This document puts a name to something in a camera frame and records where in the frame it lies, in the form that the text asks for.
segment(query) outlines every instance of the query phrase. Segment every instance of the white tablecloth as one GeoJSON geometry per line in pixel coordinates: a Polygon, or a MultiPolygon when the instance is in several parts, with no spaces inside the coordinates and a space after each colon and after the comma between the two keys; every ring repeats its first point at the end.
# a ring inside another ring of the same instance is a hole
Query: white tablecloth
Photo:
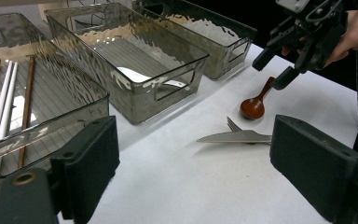
{"type": "Polygon", "coordinates": [[[90,223],[327,223],[270,164],[268,145],[196,142],[228,132],[227,116],[243,129],[272,134],[275,115],[282,114],[352,147],[356,92],[311,72],[284,90],[272,89],[264,118],[241,116],[241,102],[291,65],[274,57],[258,72],[251,64],[261,50],[251,46],[244,69],[218,81],[203,77],[196,94],[141,125],[131,125],[111,108],[121,164],[90,223]]]}

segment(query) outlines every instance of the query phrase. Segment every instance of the metal knife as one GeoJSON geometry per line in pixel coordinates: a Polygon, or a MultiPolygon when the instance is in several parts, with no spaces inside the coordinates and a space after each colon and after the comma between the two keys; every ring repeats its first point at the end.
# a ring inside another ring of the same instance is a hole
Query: metal knife
{"type": "Polygon", "coordinates": [[[202,143],[266,143],[270,144],[272,135],[257,133],[252,130],[216,133],[197,140],[202,143]]]}

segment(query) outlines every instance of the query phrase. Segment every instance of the clear plastic bin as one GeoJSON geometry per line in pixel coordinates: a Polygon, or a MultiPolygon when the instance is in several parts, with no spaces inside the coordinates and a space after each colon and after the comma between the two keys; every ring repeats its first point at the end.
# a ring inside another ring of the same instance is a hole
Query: clear plastic bin
{"type": "Polygon", "coordinates": [[[0,139],[0,178],[49,168],[48,156],[92,121],[109,116],[109,92],[70,61],[21,14],[0,15],[0,96],[9,61],[18,63],[6,136],[0,139]],[[30,55],[35,56],[30,125],[22,128],[30,55]]]}
{"type": "Polygon", "coordinates": [[[183,0],[137,0],[132,9],[206,50],[204,75],[211,80],[245,66],[256,29],[183,0]]]}
{"type": "Polygon", "coordinates": [[[110,103],[131,124],[199,88],[209,54],[128,7],[111,3],[45,13],[56,44],[110,91],[110,103]],[[99,22],[81,22],[87,16],[99,22]]]}

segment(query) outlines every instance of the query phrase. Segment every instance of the red wooden spoon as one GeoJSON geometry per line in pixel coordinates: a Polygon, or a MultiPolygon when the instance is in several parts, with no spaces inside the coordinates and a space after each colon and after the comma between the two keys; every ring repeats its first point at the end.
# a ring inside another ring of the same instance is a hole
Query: red wooden spoon
{"type": "Polygon", "coordinates": [[[264,96],[271,89],[271,84],[275,80],[275,77],[269,77],[263,90],[255,98],[244,100],[241,103],[241,113],[247,119],[260,119],[264,115],[264,96]]]}

